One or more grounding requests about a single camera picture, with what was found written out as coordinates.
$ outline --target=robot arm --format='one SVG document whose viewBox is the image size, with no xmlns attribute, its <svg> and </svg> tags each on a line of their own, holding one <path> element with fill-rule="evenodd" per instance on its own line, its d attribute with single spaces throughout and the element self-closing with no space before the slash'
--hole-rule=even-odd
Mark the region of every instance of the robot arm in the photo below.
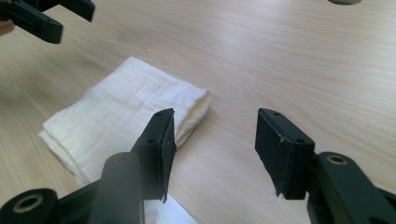
<svg viewBox="0 0 396 224">
<path fill-rule="evenodd" d="M 89 0 L 0 0 L 0 21 L 15 25 L 52 44 L 61 43 L 63 26 L 43 11 L 61 5 L 87 21 L 92 20 L 95 5 Z"/>
</svg>

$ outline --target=light wood surface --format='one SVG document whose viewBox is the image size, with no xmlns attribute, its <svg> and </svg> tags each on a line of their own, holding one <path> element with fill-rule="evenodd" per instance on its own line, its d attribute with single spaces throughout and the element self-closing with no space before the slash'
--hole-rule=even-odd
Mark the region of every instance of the light wood surface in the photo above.
<svg viewBox="0 0 396 224">
<path fill-rule="evenodd" d="M 212 93 L 170 183 L 200 223 L 309 223 L 305 201 L 276 197 L 254 150 L 259 107 L 396 193 L 395 1 L 93 2 L 92 23 L 46 12 L 64 25 L 61 45 L 18 27 L 0 37 L 1 205 L 28 189 L 77 189 L 37 134 L 129 56 Z"/>
</svg>

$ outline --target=wooden table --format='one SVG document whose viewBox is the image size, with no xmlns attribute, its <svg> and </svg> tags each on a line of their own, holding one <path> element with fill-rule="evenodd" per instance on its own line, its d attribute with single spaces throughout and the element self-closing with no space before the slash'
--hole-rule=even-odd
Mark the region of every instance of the wooden table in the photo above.
<svg viewBox="0 0 396 224">
<path fill-rule="evenodd" d="M 129 56 L 212 93 L 170 183 L 200 223 L 309 223 L 305 201 L 276 197 L 254 150 L 259 107 L 396 192 L 395 1 L 93 2 L 92 23 L 47 12 L 64 25 L 61 45 L 20 28 L 0 37 L 0 204 L 28 189 L 77 189 L 37 134 Z"/>
</svg>

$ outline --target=black mechanical part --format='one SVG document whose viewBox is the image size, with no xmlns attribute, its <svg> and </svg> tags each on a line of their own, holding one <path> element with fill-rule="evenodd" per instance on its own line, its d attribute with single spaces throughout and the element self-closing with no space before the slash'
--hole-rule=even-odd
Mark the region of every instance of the black mechanical part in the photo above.
<svg viewBox="0 0 396 224">
<path fill-rule="evenodd" d="M 314 156 L 315 143 L 280 113 L 260 109 L 255 148 L 271 176 L 276 195 L 303 199 L 306 164 Z"/>
<path fill-rule="evenodd" d="M 89 0 L 0 0 L 0 20 L 12 20 L 15 25 L 52 44 L 61 43 L 63 26 L 42 12 L 62 5 L 87 21 L 95 9 Z"/>
<path fill-rule="evenodd" d="M 1 224 L 145 223 L 144 200 L 166 200 L 176 153 L 174 110 L 153 115 L 131 152 L 107 159 L 101 179 L 58 200 L 26 191 L 0 210 Z"/>
<path fill-rule="evenodd" d="M 376 188 L 347 156 L 314 153 L 314 142 L 276 111 L 260 109 L 256 151 L 276 194 L 303 199 L 312 223 L 396 223 L 396 196 Z"/>
</svg>

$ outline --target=white towel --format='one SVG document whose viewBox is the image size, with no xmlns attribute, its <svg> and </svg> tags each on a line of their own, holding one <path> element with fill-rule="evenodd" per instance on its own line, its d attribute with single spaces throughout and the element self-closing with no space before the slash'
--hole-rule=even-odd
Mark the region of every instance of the white towel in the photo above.
<svg viewBox="0 0 396 224">
<path fill-rule="evenodd" d="M 209 105 L 208 91 L 131 57 L 80 101 L 47 120 L 39 135 L 83 186 L 100 178 L 108 157 L 131 150 L 155 112 L 174 108 L 180 147 Z M 145 204 L 148 223 L 194 223 L 169 195 L 165 205 Z"/>
</svg>

